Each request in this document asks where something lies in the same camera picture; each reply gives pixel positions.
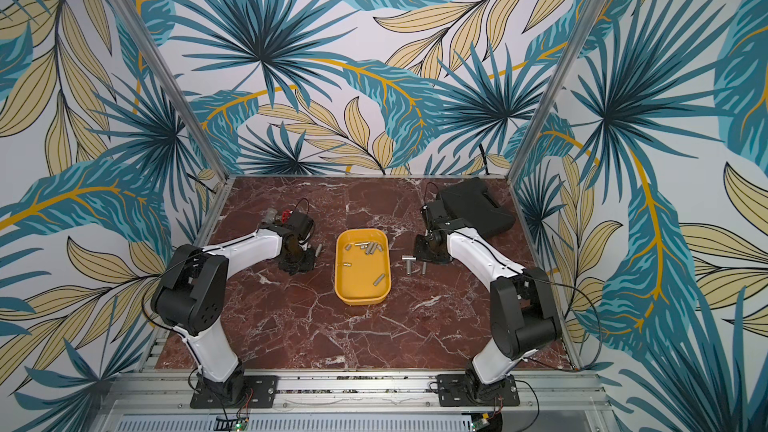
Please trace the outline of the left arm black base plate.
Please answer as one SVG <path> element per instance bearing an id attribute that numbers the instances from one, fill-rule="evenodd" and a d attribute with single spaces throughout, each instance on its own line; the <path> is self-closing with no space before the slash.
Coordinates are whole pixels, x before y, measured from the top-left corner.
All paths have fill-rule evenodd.
<path id="1" fill-rule="evenodd" d="M 278 377 L 275 375 L 246 375 L 224 386 L 202 378 L 191 398 L 192 409 L 269 409 L 273 406 Z"/>

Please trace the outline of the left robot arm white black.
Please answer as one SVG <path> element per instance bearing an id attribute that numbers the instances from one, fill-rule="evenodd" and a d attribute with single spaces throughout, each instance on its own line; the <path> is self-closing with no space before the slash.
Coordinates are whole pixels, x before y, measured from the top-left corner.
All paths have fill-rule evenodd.
<path id="1" fill-rule="evenodd" d="M 244 386 L 242 361 L 231 349 L 220 320 L 228 280 L 272 259 L 290 275 L 311 271 L 316 257 L 309 244 L 314 226 L 309 215 L 294 211 L 228 242 L 181 246 L 170 259 L 150 301 L 151 310 L 181 335 L 209 389 L 237 397 Z"/>

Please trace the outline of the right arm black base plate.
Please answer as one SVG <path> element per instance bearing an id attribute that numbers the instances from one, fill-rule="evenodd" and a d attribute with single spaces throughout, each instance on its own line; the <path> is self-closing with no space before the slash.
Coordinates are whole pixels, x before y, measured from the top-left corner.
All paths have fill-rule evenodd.
<path id="1" fill-rule="evenodd" d="M 462 374 L 439 374 L 436 379 L 441 407 L 520 405 L 518 389 L 512 376 L 491 384 L 484 384 L 471 371 Z"/>

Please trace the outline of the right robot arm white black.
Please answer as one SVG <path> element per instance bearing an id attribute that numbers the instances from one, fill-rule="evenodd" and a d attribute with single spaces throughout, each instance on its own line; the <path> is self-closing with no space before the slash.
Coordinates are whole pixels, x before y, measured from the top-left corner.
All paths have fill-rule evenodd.
<path id="1" fill-rule="evenodd" d="M 487 242 L 463 218 L 449 215 L 441 200 L 421 207 L 426 231 L 415 237 L 414 256 L 425 263 L 461 262 L 490 293 L 491 339 L 466 371 L 477 397 L 498 390 L 524 358 L 562 336 L 547 274 L 516 263 Z"/>

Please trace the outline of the yellow plastic storage tray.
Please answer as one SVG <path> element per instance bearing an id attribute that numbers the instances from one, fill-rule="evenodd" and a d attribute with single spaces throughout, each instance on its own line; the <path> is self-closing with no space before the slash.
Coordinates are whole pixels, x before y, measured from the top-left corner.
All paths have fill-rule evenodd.
<path id="1" fill-rule="evenodd" d="M 384 251 L 365 255 L 359 249 L 345 252 L 348 243 L 375 241 L 382 244 Z M 337 297 L 350 306 L 374 305 L 383 302 L 391 285 L 391 267 L 386 234 L 378 229 L 349 229 L 342 232 L 336 244 L 334 288 Z M 376 278 L 386 278 L 374 286 Z"/>

